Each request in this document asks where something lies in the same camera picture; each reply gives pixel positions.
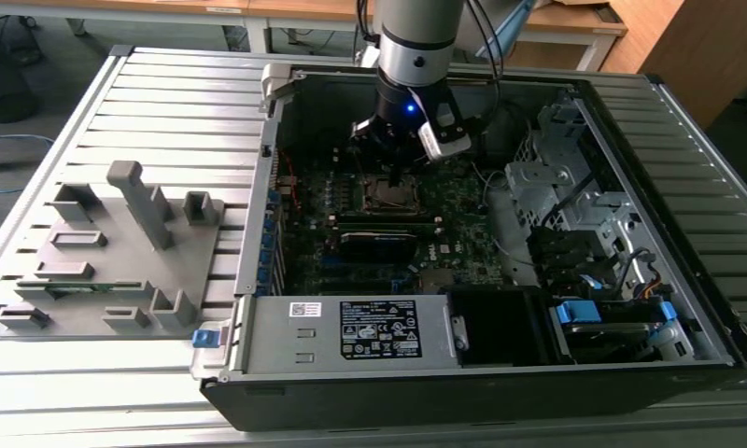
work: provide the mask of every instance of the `power supply label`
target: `power supply label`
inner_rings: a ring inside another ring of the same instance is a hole
[[[415,301],[341,301],[340,341],[345,359],[420,357]]]

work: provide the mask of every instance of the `motherboard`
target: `motherboard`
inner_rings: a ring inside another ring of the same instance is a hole
[[[292,148],[280,160],[285,294],[432,294],[503,283],[470,160],[419,165],[396,180],[355,147]]]

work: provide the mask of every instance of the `wooden cabinet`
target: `wooden cabinet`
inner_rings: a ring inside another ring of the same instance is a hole
[[[602,71],[652,73],[705,128],[747,85],[747,0],[611,0],[628,27]]]

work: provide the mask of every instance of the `metal work table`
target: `metal work table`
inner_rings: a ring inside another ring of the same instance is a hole
[[[201,310],[208,318],[228,315],[260,145],[259,80],[272,60],[345,64],[171,49],[134,49],[129,56],[108,58],[0,230],[0,297],[18,299],[10,282],[32,267],[32,252],[57,219],[44,205],[56,184],[93,182],[113,160],[132,159],[147,167],[144,182],[161,184],[168,198],[200,189],[228,205]],[[579,77],[592,83],[747,325],[747,188],[666,87],[639,76],[536,70],[512,74]],[[101,195],[118,195],[106,184],[93,188]],[[571,441],[595,436],[590,443],[603,443],[610,441],[603,433],[616,431],[636,432],[632,440],[658,446],[693,429],[703,437],[707,428],[747,426],[746,383],[679,396],[631,415],[502,426],[241,433],[199,393],[191,360],[187,341],[0,341],[0,446],[349,446],[540,435],[552,436],[550,443],[556,437]]]

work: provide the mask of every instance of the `trash bin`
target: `trash bin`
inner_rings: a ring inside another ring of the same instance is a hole
[[[30,117],[38,108],[18,67],[41,59],[41,51],[18,17],[0,16],[0,123]]]
[[[30,31],[34,26],[32,17],[0,16],[0,52],[9,56],[14,65],[30,65],[44,57]]]

